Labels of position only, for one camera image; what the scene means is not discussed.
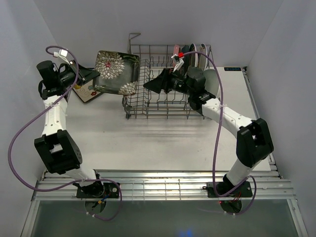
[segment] cable connector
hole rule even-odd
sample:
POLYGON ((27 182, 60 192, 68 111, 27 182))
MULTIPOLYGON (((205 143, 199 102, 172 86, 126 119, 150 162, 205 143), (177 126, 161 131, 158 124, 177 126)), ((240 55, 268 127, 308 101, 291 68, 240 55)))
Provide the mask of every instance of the cable connector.
POLYGON ((66 50, 60 49, 59 52, 54 52, 53 57, 54 58, 60 58, 67 64, 70 64, 70 62, 67 59, 68 52, 66 50))
POLYGON ((173 62, 176 64, 176 66, 174 66, 174 69, 173 69, 173 72, 179 70, 182 65, 184 64, 184 61, 183 61, 183 53, 179 53, 179 55, 177 54, 174 54, 172 57, 172 60, 173 62))

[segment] gray floor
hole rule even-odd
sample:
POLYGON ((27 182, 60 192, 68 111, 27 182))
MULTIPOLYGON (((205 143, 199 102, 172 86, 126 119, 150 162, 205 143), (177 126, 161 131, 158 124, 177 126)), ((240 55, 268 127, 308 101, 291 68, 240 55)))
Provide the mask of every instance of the gray floor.
MULTIPOLYGON (((101 215, 110 217, 117 206, 118 202, 108 202, 101 215)), ((102 222, 80 213, 84 201, 41 201, 32 237, 298 236, 286 200, 256 200, 235 218, 199 208, 222 210, 214 200, 125 201, 116 219, 102 222)))

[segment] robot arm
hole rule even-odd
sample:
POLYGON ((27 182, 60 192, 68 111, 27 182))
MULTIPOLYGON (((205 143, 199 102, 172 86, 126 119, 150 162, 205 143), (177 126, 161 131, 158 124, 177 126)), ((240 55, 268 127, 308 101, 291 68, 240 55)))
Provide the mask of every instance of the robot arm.
MULTIPOLYGON (((61 64, 60 68, 51 61, 44 61, 37 65, 37 69, 43 78, 39 84, 39 93, 43 99, 45 108, 51 106, 62 96, 75 80, 76 67, 73 62, 66 59, 67 52, 61 50, 61 55, 66 63, 61 64)), ((95 77, 99 73, 80 68, 77 84, 84 84, 85 76, 95 77)), ((68 131, 66 130, 66 109, 69 94, 61 99, 45 114, 44 130, 40 138, 35 139, 34 145, 43 163, 50 173, 67 174, 75 180, 98 179, 95 170, 86 168, 82 165, 81 152, 68 131)), ((74 184, 83 192, 98 197, 103 193, 104 187, 100 181, 82 182, 74 184)))
MULTIPOLYGON (((209 99, 202 105, 202 114, 218 123, 220 107, 217 98, 209 99)), ((225 193, 247 177, 254 167, 274 150, 274 147, 268 125, 261 118, 252 120, 224 106, 222 126, 237 140, 237 160, 224 178, 228 190, 221 193, 225 193)))
MULTIPOLYGON (((157 78, 145 83, 144 87, 156 93, 161 90, 166 93, 171 90, 186 93, 193 110, 219 123, 221 103, 215 95, 205 90, 205 82, 206 78, 200 68, 189 67, 186 76, 172 69, 164 69, 157 78)), ((274 150, 268 125, 261 118, 252 120, 224 106, 222 126, 236 137, 237 161, 224 176, 223 182, 217 185, 219 194, 228 192, 246 178, 274 150)))

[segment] white flower design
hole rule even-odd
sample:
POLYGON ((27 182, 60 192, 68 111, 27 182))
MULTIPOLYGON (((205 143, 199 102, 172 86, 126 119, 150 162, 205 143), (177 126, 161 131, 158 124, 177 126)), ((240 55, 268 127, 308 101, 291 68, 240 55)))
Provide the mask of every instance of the white flower design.
POLYGON ((127 83, 118 90, 120 95, 133 95, 136 93, 137 81, 127 83))
POLYGON ((119 76, 124 69, 124 61, 116 52, 99 51, 95 70, 104 79, 114 79, 119 76))

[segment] wire dish rack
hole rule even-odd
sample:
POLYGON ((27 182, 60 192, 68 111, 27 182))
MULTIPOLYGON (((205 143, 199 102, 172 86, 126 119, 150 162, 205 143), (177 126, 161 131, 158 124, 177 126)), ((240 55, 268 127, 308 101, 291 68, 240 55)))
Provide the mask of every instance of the wire dish rack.
MULTIPOLYGON (((131 40, 139 35, 140 33, 131 33, 128 41, 128 53, 140 56, 141 63, 136 94, 124 96, 122 100, 126 118, 204 119, 204 116, 191 109, 188 95, 176 91, 156 94, 143 87, 146 82, 156 78, 164 68, 172 68, 174 44, 131 44, 131 40)), ((206 47, 207 53, 212 57, 210 45, 206 47)))

